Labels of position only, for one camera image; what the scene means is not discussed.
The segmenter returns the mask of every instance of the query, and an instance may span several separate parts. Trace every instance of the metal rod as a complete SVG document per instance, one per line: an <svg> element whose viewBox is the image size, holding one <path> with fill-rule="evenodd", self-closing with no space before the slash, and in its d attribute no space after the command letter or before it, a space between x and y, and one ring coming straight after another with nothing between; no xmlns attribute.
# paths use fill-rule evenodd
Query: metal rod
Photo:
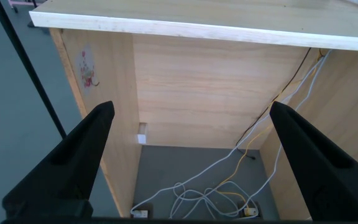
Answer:
<svg viewBox="0 0 358 224"><path fill-rule="evenodd" d="M40 95L42 102L44 103L45 107L47 108L50 117L52 118L53 122L55 123L55 126L57 130L59 131L61 137L64 139L66 137L66 132L63 129L63 126L59 120L59 117L57 116L47 93L45 92L40 79L38 78L37 73L35 72L34 67L31 64L30 58L27 55L27 53L24 50L24 47L22 45L22 42L20 41L19 37L16 34L15 29L12 26L12 23L10 22L5 9L3 8L1 2L0 2L0 23L2 24L7 36L9 37L9 40L11 40L13 47L15 48L19 58L22 60L22 63L27 70L27 73L30 76L30 79L32 83L34 84L35 88L38 91L38 94Z"/></svg>

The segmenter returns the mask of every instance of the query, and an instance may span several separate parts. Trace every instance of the concrete floor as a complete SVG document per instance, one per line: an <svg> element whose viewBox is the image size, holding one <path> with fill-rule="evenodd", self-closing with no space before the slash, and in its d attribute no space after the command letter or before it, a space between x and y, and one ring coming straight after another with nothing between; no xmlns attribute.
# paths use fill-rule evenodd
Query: concrete floor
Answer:
<svg viewBox="0 0 358 224"><path fill-rule="evenodd" d="M142 202L162 188L172 187L177 182L186 181L210 164L225 157L229 151L229 149L144 146L140 157L134 203ZM245 158L239 166L237 175L232 180L250 195L256 192L267 178L259 151L251 150L249 154L255 156L256 160ZM241 153L233 152L231 157L186 184L186 188L203 192L207 187L217 186L234 172L241 156ZM224 186L222 190L238 192L235 187L231 186ZM229 197L234 201L241 201L237 196ZM269 185L253 199L259 202L265 220L279 220ZM232 205L226 199L213 196L212 200L222 211L232 211ZM172 190L162 192L156 196L150 201L154 208L153 217L168 218L174 201L175 195ZM194 204L195 202L183 202L182 208L179 209L174 218L183 217ZM188 218L197 220L212 219L204 203L200 203Z"/></svg>
<svg viewBox="0 0 358 224"><path fill-rule="evenodd" d="M2 3L65 131L70 132L81 116L50 36L41 29L27 27L31 7L18 6L19 13L15 14L7 1ZM5 218L3 196L60 141L52 119L0 25L0 222ZM101 172L90 201L94 215L118 216Z"/></svg>

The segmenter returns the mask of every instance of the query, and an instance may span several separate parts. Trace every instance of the power cord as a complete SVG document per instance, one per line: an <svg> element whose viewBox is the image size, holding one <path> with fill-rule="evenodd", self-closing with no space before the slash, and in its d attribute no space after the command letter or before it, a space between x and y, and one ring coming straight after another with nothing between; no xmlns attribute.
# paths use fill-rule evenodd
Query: power cord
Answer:
<svg viewBox="0 0 358 224"><path fill-rule="evenodd" d="M290 79L290 81L285 85L285 87L283 88L283 90L281 91L281 93L279 93L272 101L271 103L273 103L286 89L287 87L291 84L291 82L293 81L293 79L298 75L302 65L304 64L306 58L308 57L309 53L310 53L310 50L311 50L311 47L309 48L309 50L306 52L306 55L303 57L303 60L302 62L300 63L298 69L296 70L295 74L292 76L292 78ZM253 124L251 124L245 131L244 133L242 133L242 136L239 138L239 140L237 141L236 145L239 144L239 142L241 141L241 139L246 135L246 133L249 131L249 129L251 129L255 124L256 122L258 122L258 120L266 113L266 111L269 109L270 105L268 107L266 107L266 109L259 115L259 117L255 120L255 122ZM241 151L241 149L238 149L237 150L241 153L241 154L245 154L245 152ZM255 160L256 158L254 156L246 156L252 160Z"/></svg>

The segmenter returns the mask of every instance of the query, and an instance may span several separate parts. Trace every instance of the wood grain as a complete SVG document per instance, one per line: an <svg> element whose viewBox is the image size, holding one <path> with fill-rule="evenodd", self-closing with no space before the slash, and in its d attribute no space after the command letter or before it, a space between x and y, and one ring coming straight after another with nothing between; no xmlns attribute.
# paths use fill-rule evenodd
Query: wood grain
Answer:
<svg viewBox="0 0 358 224"><path fill-rule="evenodd" d="M358 6L343 0L49 0L40 27L358 50Z"/></svg>
<svg viewBox="0 0 358 224"><path fill-rule="evenodd" d="M288 83L307 50L134 35L139 117L148 126L147 144L233 148ZM310 67L316 57L314 50L305 65ZM300 71L283 97L305 73ZM254 134L269 124L260 125ZM262 136L252 148L263 142Z"/></svg>
<svg viewBox="0 0 358 224"><path fill-rule="evenodd" d="M84 101L82 99L80 88L78 88L73 67L71 66L70 59L68 58L65 43L62 39L61 32L63 32L63 30L50 28L49 32L53 42L55 43L56 49L58 50L60 60L62 61L63 67L65 69L66 77L68 83L70 84L70 88L71 91L73 92L74 99L77 103L81 117L85 118L86 115L88 115L88 112L86 110Z"/></svg>
<svg viewBox="0 0 358 224"><path fill-rule="evenodd" d="M77 90L80 91L86 110L91 111L105 101L111 100L114 103L116 115L104 149L101 168L120 216L128 217L133 203L141 149L137 143L139 109L132 36L112 32L64 30L62 40L70 63L66 62L64 51L59 52L66 72L70 74L70 85L75 95ZM73 73L69 65L76 65L77 55L87 44L93 53L99 85L92 86L89 93L85 94L75 86L81 80L78 75L74 75L77 71L74 70ZM76 100L78 103L80 97L76 96Z"/></svg>
<svg viewBox="0 0 358 224"><path fill-rule="evenodd" d="M289 102L291 107L296 107L307 95L310 82L306 81ZM310 98L298 112L358 161L358 52L334 51ZM276 132L272 131L260 149L268 175L273 170L279 144ZM304 220L310 216L284 152L270 186L281 219Z"/></svg>

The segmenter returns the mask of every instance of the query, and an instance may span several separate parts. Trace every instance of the light wood surface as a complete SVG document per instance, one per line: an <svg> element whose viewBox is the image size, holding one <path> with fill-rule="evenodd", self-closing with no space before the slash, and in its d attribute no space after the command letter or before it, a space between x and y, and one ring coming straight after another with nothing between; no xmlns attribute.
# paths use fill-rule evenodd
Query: light wood surface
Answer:
<svg viewBox="0 0 358 224"><path fill-rule="evenodd" d="M310 82L289 102L291 107L296 107L307 95ZM310 98L298 112L358 161L358 52L334 51ZM276 132L272 131L260 149L267 175L273 170L279 144ZM304 220L310 216L284 152L270 186L281 219Z"/></svg>
<svg viewBox="0 0 358 224"><path fill-rule="evenodd" d="M147 144L233 148L295 74L307 50L135 35L139 116L148 126ZM295 90L316 57L313 50L281 99ZM269 124L260 125L252 136ZM264 139L252 148L258 149Z"/></svg>
<svg viewBox="0 0 358 224"><path fill-rule="evenodd" d="M358 50L344 0L49 0L35 26Z"/></svg>
<svg viewBox="0 0 358 224"><path fill-rule="evenodd" d="M104 149L101 168L122 217L129 216L132 207L137 167L141 146L137 143L139 109L132 36L112 32L89 32L84 30L52 29L53 39L81 109L91 111L99 103L111 100L116 115L113 119L108 141ZM90 45L98 86L85 93L78 85L81 79L76 74L76 57L86 45Z"/></svg>

